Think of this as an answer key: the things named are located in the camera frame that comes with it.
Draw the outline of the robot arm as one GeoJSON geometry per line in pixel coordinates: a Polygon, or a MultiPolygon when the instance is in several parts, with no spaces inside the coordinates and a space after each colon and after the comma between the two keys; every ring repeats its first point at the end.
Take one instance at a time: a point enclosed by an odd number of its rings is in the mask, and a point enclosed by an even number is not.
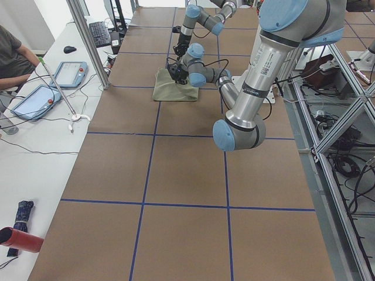
{"type": "Polygon", "coordinates": [[[179,59],[187,52],[197,23],[218,36],[224,29],[226,20],[232,17],[241,6],[240,1],[211,2],[220,8],[220,11],[214,16],[199,5],[188,4],[182,25],[173,27],[173,33],[179,34],[178,43],[173,47],[173,51],[179,59]]]}
{"type": "Polygon", "coordinates": [[[217,1],[216,5],[220,12],[214,16],[201,6],[186,7],[179,40],[173,48],[178,59],[167,69],[178,84],[197,88],[206,83],[217,85],[228,111],[213,125],[216,146],[223,151],[251,149],[265,138],[265,124],[258,111],[287,54],[297,48],[339,41],[344,31],[346,2],[265,1],[259,12],[260,45],[240,88],[233,83],[229,71],[206,67],[202,60],[203,46],[191,41],[197,24],[215,35],[220,34],[226,19],[236,12],[240,2],[217,1]]]}

